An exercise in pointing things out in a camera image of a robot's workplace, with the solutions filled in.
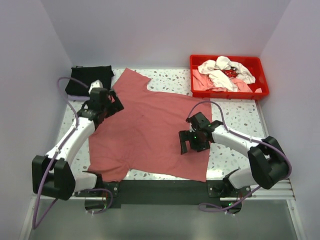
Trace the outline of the dusty pink t shirt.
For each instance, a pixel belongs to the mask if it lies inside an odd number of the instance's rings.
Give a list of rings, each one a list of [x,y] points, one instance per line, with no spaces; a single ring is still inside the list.
[[[89,137],[89,170],[106,182],[119,182],[129,170],[204,182],[209,150],[181,154],[179,132],[190,126],[193,107],[207,118],[209,103],[191,96],[150,91],[149,79],[125,69],[113,88],[123,110],[105,119]]]

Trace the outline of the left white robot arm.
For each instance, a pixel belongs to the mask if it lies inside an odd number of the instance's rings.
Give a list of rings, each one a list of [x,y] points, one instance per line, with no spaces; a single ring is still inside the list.
[[[82,191],[99,196],[104,190],[101,174],[92,171],[75,174],[71,165],[85,141],[103,121],[123,109],[124,106],[113,89],[92,88],[89,99],[82,104],[80,110],[74,111],[75,119],[62,139],[45,155],[33,158],[33,192],[64,201]]]

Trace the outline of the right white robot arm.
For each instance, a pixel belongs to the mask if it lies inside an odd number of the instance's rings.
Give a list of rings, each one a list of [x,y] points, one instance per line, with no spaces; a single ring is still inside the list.
[[[210,122],[202,112],[186,119],[188,130],[178,133],[180,153],[188,148],[202,152],[211,144],[220,144],[242,154],[249,161],[249,167],[236,169],[223,178],[223,192],[235,196],[243,187],[258,185],[269,190],[279,181],[287,178],[292,170],[280,144],[274,137],[252,137],[231,128],[222,121]]]

